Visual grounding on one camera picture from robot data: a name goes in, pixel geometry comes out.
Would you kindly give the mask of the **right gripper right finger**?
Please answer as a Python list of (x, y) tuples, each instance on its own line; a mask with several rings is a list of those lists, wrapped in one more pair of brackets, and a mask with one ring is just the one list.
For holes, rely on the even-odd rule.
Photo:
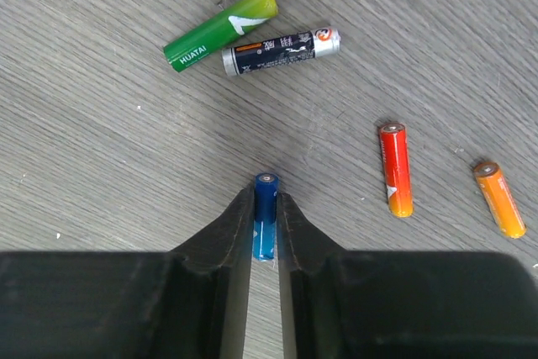
[(353, 251), (277, 198), (287, 358), (534, 358), (537, 287), (512, 256)]

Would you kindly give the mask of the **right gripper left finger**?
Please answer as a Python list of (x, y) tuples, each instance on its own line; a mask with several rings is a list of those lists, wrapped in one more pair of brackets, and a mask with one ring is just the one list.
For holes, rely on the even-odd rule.
[(254, 191), (171, 251), (5, 251), (4, 358), (240, 358)]

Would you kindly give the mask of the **blue battery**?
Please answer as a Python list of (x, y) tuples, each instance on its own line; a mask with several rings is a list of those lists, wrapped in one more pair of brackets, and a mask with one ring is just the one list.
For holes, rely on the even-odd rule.
[(274, 259), (278, 185), (278, 177), (273, 173), (256, 176), (252, 253), (258, 261)]

